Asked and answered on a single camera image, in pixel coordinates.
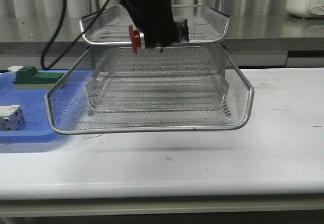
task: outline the white dice block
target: white dice block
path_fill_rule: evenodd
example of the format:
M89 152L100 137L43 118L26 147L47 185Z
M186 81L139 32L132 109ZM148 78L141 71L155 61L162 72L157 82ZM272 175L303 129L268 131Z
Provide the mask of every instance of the white dice block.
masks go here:
M18 130L24 121L20 105L0 106L0 130Z

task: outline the red gripper part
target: red gripper part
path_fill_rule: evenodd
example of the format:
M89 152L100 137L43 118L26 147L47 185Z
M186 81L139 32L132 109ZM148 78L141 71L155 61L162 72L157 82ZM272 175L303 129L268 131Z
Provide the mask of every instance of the red gripper part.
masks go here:
M142 47L140 32L138 30L134 30L132 25L128 27L128 30L131 37L133 51L135 54L137 54L138 53L137 49Z

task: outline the metal mesh tray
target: metal mesh tray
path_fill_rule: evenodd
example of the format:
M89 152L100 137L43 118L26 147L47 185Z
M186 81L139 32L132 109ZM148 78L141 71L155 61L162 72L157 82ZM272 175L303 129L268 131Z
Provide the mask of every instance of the metal mesh tray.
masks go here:
M189 43L221 41L228 29L229 17L203 5L172 6L174 19L188 19ZM82 17L80 28L83 32L94 19L96 13ZM89 44L131 44L128 26L133 21L127 10L115 6L105 10L84 35Z
M61 134L242 127L253 88L218 43L92 47L46 95Z

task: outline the cable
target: cable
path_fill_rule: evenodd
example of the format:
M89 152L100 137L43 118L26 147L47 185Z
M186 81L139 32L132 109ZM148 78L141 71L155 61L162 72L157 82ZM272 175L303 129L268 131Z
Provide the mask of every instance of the cable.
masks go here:
M54 40L56 39L58 33L60 32L62 25L63 25L63 21L64 21L64 17L65 17L65 12L66 12L66 3L67 0L63 0L63 4L62 4L62 12L61 12L61 17L60 17L60 21L59 24L57 25L56 31L53 34L52 38L50 39L50 41L47 43L46 47L44 48L42 55L40 57L40 65L42 67L43 70L49 70L51 69L74 45L75 43L81 38L81 36L86 33L91 27L92 25L96 22L96 20L98 19L98 17L102 14L102 12L105 10L105 7L108 5L110 0L106 0L106 2L104 3L104 5L102 6L102 8L97 11L96 16L94 17L94 19L91 21L91 23L85 28L85 30L80 33L75 39L74 41L71 43L71 45L62 53L60 54L48 67L45 66L45 56L49 50L49 48L51 47L51 45L53 44Z

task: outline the lower mesh tray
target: lower mesh tray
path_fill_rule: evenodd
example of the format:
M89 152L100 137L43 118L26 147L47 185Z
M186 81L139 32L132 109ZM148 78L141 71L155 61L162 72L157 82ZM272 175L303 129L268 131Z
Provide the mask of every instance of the lower mesh tray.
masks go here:
M58 133L235 129L253 89L216 44L143 50L94 47L47 94Z

